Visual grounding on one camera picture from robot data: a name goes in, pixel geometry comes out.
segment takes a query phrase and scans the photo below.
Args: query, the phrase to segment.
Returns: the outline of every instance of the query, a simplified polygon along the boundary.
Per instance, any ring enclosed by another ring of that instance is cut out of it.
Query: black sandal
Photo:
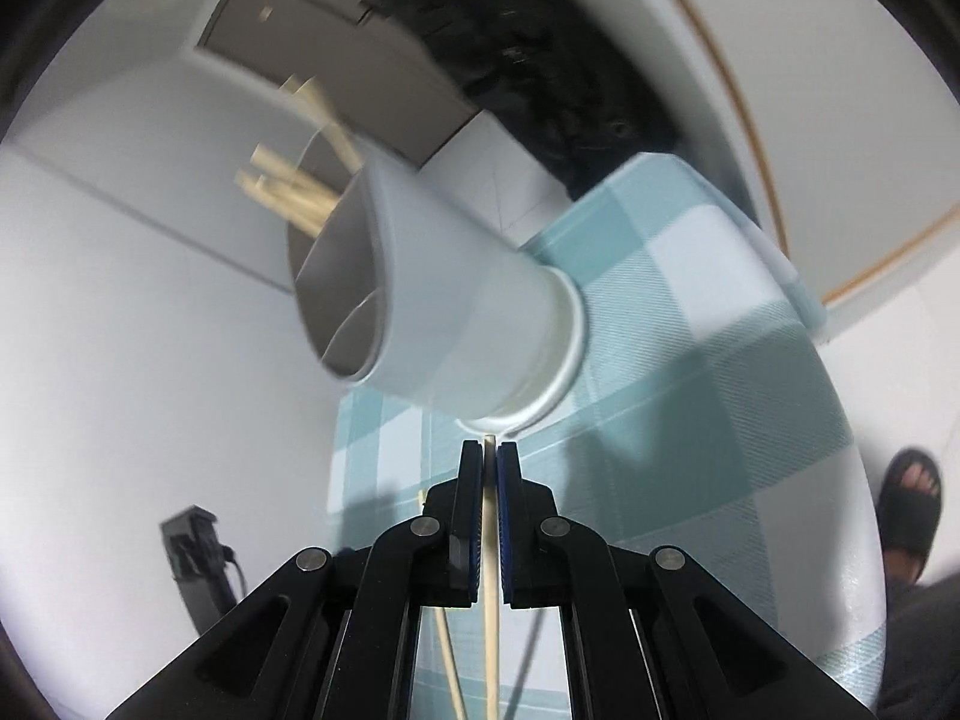
[[[904,488],[902,481],[910,466],[920,466],[933,479],[936,491],[922,493]],[[933,536],[940,523],[943,507],[943,485],[940,470],[928,454],[920,449],[902,449],[890,461],[877,500],[877,525],[880,527],[880,548],[901,549],[920,561],[920,573],[930,557]]]

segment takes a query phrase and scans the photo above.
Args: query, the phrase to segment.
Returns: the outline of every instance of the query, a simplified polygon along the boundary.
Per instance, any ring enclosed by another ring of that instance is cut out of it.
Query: white cup
[[[506,435],[560,401],[586,319],[560,271],[510,248],[414,170],[368,153],[296,276],[325,368]]]

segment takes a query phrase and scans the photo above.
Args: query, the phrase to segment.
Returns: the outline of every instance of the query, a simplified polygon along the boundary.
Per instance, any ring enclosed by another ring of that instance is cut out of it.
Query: tablecloth
[[[635,157],[526,245],[565,271],[589,340],[570,393],[517,437],[560,513],[638,551],[683,547],[870,704],[885,600],[872,499],[810,332],[826,319],[760,229],[689,165]],[[365,546],[418,513],[472,437],[372,389],[345,397],[330,533]],[[470,717],[484,711],[482,613],[448,613]],[[555,610],[501,611],[501,714],[569,716]],[[453,718],[432,615],[413,715]]]

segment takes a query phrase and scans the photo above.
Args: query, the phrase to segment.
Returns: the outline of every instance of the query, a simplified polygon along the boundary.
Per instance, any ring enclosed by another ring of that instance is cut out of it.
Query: white floor
[[[944,513],[923,581],[960,568],[960,247],[820,348],[877,495],[896,450],[940,462]]]

